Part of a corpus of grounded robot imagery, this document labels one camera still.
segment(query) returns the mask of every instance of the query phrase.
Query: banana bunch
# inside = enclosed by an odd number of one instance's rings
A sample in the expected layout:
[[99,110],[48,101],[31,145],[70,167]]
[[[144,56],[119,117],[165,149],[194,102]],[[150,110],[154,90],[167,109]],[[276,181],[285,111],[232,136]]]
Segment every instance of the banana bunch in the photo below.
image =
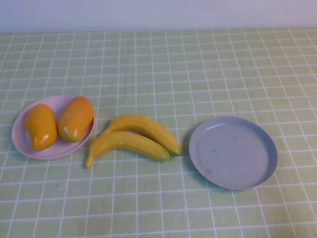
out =
[[[128,131],[136,131],[145,136]],[[169,161],[180,156],[177,140],[154,120],[136,114],[116,117],[109,127],[89,145],[86,167],[90,168],[96,157],[114,149],[130,150],[158,161]]]

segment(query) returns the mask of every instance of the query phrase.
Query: green tablecloth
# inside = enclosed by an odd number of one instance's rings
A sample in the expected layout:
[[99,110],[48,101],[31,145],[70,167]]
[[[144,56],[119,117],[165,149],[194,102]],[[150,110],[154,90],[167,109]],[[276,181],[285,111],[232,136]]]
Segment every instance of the green tablecloth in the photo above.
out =
[[[11,128],[29,104],[83,95],[91,139],[117,115],[165,126],[184,156],[157,163],[87,147],[26,158]],[[317,237],[317,29],[0,35],[0,237]],[[224,115],[260,125],[279,162],[265,184],[233,192],[194,168],[188,141]]]

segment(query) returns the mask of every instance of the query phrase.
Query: plastic fruit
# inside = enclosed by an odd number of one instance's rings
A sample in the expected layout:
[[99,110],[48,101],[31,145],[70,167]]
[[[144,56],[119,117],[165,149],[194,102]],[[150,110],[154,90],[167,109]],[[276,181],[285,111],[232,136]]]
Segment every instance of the plastic fruit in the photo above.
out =
[[156,142],[131,132],[115,131],[101,134],[91,142],[86,167],[90,168],[97,156],[114,149],[130,150],[158,161],[171,159],[169,152]]
[[78,142],[94,118],[94,108],[85,97],[75,97],[58,121],[58,132],[68,142]]
[[58,131],[54,111],[46,104],[34,106],[26,117],[25,125],[35,150],[44,150],[57,140]]
[[164,147],[172,156],[182,154],[181,147],[169,131],[154,120],[137,114],[126,114],[113,119],[103,134],[113,131],[137,131]]

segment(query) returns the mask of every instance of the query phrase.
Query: plastic plate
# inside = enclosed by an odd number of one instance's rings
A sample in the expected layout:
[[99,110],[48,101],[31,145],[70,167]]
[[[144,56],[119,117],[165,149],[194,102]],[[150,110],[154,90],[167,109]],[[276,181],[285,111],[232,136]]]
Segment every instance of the plastic plate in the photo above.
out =
[[25,110],[23,110],[15,120],[12,128],[12,141],[17,150],[20,151],[22,154],[35,159],[53,160],[70,155],[71,153],[79,149],[90,136],[94,127],[95,117],[93,118],[92,122],[86,129],[82,139],[79,142],[67,142],[64,141],[60,136],[58,136],[57,141],[52,146],[41,151],[36,151],[33,149],[29,134],[25,126],[25,119],[28,115],[28,112],[35,105],[41,103],[49,105],[55,113],[56,121],[58,121],[64,109],[73,98],[73,96],[64,95],[47,97],[34,102],[33,104],[29,105]]
[[277,166],[271,137],[258,125],[236,117],[220,117],[199,125],[190,138],[190,157],[212,183],[244,190],[267,181]]

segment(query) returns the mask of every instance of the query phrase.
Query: yellow mango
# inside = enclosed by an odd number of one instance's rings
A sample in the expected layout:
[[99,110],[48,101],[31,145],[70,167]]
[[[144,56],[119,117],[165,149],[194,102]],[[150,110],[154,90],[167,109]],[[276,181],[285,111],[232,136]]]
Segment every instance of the yellow mango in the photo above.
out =
[[54,111],[46,104],[34,106],[26,117],[25,125],[35,150],[44,150],[57,140],[58,131]]
[[85,97],[75,97],[58,121],[60,136],[68,142],[78,142],[94,118],[94,108]]

